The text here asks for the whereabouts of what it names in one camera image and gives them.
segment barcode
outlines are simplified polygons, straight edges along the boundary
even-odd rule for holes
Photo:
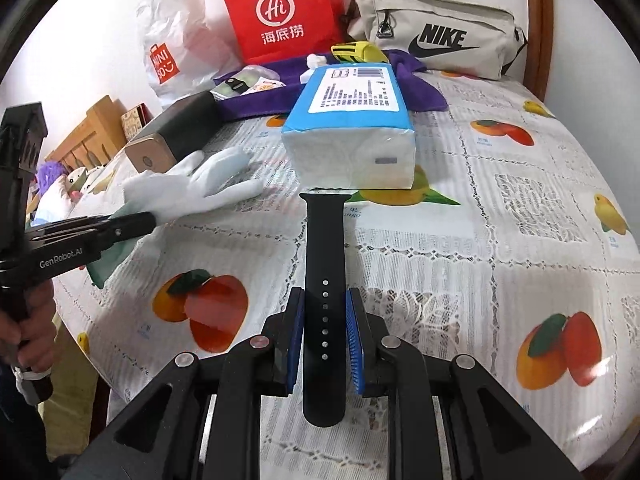
[[[381,68],[357,68],[358,77],[384,77]]]

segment metal screw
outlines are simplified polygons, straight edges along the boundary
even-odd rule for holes
[[[181,354],[178,354],[174,359],[175,365],[179,366],[180,368],[191,366],[193,361],[193,354],[190,354],[188,352],[182,352]]]
[[[269,343],[269,338],[265,335],[254,335],[249,341],[253,348],[266,348]]]
[[[462,354],[456,357],[456,364],[460,368],[464,368],[465,370],[471,370],[471,368],[476,366],[476,360],[473,359],[470,355]]]
[[[398,348],[400,346],[400,340],[394,335],[385,335],[380,342],[385,348]]]

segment zipper pull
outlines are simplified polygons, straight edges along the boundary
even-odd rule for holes
[[[391,24],[389,23],[389,13],[390,10],[385,10],[385,19],[382,20],[380,26],[378,27],[378,33],[376,34],[377,38],[392,38],[394,36],[394,30],[391,28]]]

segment yellow and black object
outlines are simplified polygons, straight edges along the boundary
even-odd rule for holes
[[[388,63],[389,59],[369,41],[339,43],[331,47],[331,53],[343,63]]]

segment blue tissue package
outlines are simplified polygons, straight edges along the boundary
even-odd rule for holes
[[[409,189],[415,133],[391,65],[317,68],[282,127],[300,184]]]

